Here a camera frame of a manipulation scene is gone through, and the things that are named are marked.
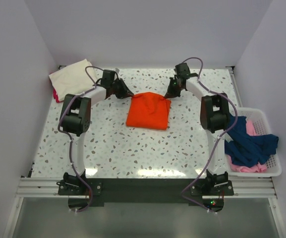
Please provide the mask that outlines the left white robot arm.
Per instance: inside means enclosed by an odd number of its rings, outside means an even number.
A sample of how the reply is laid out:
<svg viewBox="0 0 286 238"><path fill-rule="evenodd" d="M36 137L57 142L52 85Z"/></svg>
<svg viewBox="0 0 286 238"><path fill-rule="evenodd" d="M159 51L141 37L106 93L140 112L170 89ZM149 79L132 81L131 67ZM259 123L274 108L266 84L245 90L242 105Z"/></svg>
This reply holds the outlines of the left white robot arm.
<svg viewBox="0 0 286 238"><path fill-rule="evenodd" d="M87 66L85 73L93 85L86 91L65 96L57 130L69 138L68 164L72 172L67 172L64 178L68 179L70 190L75 194L87 192L91 195L83 159L84 137L91 124L91 107L112 95L125 99L134 94L115 70Z"/></svg>

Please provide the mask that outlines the orange t-shirt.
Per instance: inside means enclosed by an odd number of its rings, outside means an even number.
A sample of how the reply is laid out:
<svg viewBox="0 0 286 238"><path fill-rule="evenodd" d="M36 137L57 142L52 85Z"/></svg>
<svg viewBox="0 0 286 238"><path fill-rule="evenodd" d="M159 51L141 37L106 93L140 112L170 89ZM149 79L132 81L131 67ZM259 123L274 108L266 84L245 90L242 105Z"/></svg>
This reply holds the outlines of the orange t-shirt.
<svg viewBox="0 0 286 238"><path fill-rule="evenodd" d="M145 92L131 98L126 126L167 130L171 101L164 96Z"/></svg>

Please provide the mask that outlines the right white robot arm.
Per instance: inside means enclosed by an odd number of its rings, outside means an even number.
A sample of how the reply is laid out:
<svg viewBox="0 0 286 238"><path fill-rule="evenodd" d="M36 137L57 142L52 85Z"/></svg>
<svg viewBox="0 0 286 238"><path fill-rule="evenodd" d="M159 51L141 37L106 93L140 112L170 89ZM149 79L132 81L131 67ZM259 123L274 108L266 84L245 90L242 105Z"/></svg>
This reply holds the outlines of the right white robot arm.
<svg viewBox="0 0 286 238"><path fill-rule="evenodd" d="M198 191L217 194L228 183L224 142L229 120L229 101L227 94L216 93L205 86L200 80L200 73L192 73L186 62L175 66L175 75L170 78L166 99L179 97L186 90L194 94L201 102L200 124L206 131L208 140L209 159L200 175L191 187Z"/></svg>

